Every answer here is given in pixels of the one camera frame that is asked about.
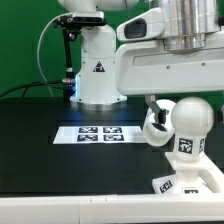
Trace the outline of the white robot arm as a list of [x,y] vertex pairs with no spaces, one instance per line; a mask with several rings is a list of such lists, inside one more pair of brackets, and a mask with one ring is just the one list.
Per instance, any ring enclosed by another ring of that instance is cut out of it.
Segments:
[[113,29],[106,11],[138,0],[58,0],[69,36],[81,37],[81,69],[71,101],[110,110],[129,95],[224,90],[224,25],[216,0],[158,0]]

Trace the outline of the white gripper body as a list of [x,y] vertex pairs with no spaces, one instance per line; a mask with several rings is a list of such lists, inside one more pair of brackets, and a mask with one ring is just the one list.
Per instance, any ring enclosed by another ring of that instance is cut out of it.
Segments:
[[224,90],[224,33],[206,36],[196,51],[167,52],[161,40],[123,44],[116,54],[116,86],[124,95]]

